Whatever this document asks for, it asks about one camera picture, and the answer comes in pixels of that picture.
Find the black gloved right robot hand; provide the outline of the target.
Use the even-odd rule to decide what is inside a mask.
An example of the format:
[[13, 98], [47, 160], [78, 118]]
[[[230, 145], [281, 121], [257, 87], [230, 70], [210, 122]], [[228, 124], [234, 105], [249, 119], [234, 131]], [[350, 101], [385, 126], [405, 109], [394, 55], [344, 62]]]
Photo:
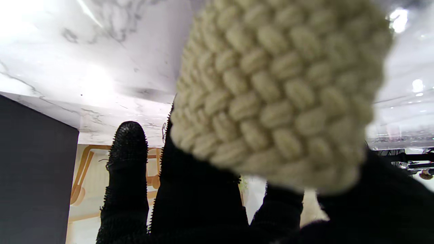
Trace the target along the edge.
[[302, 193], [268, 183], [248, 222], [240, 176], [214, 168], [165, 139], [161, 185], [147, 224], [147, 141], [141, 125], [119, 125], [106, 168], [98, 244], [432, 244], [434, 195], [367, 149], [358, 183], [318, 194], [328, 220], [300, 226]]

